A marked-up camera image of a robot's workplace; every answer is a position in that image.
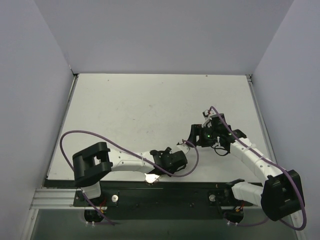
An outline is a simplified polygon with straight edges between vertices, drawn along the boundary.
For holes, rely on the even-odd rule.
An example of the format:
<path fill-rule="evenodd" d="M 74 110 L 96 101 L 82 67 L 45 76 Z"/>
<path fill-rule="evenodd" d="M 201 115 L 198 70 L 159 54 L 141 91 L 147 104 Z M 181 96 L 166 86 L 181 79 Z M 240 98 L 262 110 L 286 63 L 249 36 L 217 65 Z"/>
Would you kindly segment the red handled metal keyring holder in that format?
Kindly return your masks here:
<path fill-rule="evenodd" d="M 160 175 L 157 175 L 157 174 L 145 174 L 145 180 L 144 180 L 144 181 L 145 181 L 147 184 L 152 185 L 152 184 L 158 182 L 160 177 L 161 177 L 161 176 L 160 176 Z"/>

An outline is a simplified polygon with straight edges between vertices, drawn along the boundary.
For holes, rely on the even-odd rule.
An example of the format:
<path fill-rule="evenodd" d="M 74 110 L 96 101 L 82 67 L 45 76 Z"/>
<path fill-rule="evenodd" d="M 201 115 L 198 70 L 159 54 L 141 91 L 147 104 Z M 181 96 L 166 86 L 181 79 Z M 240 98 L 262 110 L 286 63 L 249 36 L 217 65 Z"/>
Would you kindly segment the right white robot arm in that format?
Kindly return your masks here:
<path fill-rule="evenodd" d="M 301 178 L 295 170 L 284 173 L 241 130 L 232 130 L 223 114 L 205 114 L 204 117 L 204 123 L 191 125 L 188 144 L 202 148 L 223 148 L 240 160 L 261 182 L 261 186 L 243 179 L 229 182 L 227 190 L 231 198 L 261 207 L 272 221 L 278 221 L 304 207 Z"/>

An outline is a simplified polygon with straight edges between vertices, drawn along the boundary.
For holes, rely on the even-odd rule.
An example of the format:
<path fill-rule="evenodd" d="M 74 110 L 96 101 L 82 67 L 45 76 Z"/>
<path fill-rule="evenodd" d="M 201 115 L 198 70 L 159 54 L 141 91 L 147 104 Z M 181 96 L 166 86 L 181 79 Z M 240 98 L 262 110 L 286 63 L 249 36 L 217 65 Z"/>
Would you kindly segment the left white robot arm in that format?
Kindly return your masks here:
<path fill-rule="evenodd" d="M 100 180 L 110 172 L 139 172 L 147 180 L 153 176 L 169 175 L 186 167 L 190 147 L 178 144 L 174 149 L 151 150 L 137 156 L 108 148 L 105 142 L 98 142 L 72 156 L 74 185 L 84 189 L 84 199 L 92 206 L 101 203 Z"/>

